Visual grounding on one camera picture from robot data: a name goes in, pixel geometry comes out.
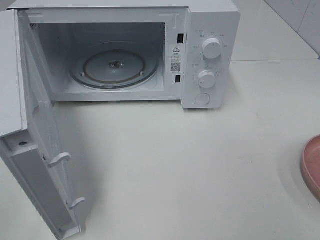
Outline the white timer knob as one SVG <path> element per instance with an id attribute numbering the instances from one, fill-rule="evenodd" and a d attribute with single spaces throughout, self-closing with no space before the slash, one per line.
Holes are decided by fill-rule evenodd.
<path id="1" fill-rule="evenodd" d="M 212 88 L 217 82 L 217 78 L 214 72 L 210 70 L 201 71 L 198 74 L 197 79 L 198 79 L 198 85 L 203 89 Z"/>

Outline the glass microwave turntable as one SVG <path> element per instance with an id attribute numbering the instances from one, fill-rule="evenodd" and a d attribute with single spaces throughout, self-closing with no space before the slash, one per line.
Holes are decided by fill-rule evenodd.
<path id="1" fill-rule="evenodd" d="M 162 47 L 111 41 L 74 51 L 69 73 L 86 87 L 115 90 L 147 81 L 156 73 L 162 60 Z"/>

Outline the white microwave oven body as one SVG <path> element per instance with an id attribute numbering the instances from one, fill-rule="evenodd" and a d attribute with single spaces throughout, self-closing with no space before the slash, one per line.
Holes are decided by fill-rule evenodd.
<path id="1" fill-rule="evenodd" d="M 222 104 L 241 16 L 230 0 L 16 0 L 7 10 L 25 10 L 39 24 L 52 102 L 178 100 L 185 109 Z M 221 41 L 222 52 L 205 59 L 201 45 L 211 36 Z M 74 80 L 73 52 L 107 42 L 161 47 L 163 59 L 152 77 L 130 87 L 96 89 Z M 198 83 L 206 70 L 216 77 L 211 88 Z M 202 93 L 210 96 L 207 105 L 195 102 Z"/>

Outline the upper white power knob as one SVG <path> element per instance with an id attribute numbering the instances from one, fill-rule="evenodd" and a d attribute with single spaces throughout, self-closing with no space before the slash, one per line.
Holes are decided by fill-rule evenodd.
<path id="1" fill-rule="evenodd" d="M 201 49 L 205 59 L 213 60 L 221 55 L 222 43 L 216 36 L 210 36 L 202 42 Z"/>

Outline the pink round plate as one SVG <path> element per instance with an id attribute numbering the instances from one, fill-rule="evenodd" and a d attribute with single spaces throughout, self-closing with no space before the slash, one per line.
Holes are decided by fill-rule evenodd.
<path id="1" fill-rule="evenodd" d="M 320 201 L 320 136 L 314 136 L 305 145 L 300 161 L 300 171 L 303 180 Z"/>

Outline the round white door button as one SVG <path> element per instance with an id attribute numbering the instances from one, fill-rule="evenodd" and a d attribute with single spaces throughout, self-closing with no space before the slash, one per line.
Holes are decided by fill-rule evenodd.
<path id="1" fill-rule="evenodd" d="M 202 105 L 202 106 L 207 105 L 210 102 L 210 100 L 211 100 L 210 95 L 207 93 L 201 93 L 195 97 L 195 102 L 198 105 Z"/>

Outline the white microwave door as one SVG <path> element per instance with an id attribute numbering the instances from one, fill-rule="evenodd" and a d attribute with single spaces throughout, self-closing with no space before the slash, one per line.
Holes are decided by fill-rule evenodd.
<path id="1" fill-rule="evenodd" d="M 40 26 L 26 10 L 0 13 L 0 156 L 53 235 L 81 232 L 68 171 L 46 83 Z"/>

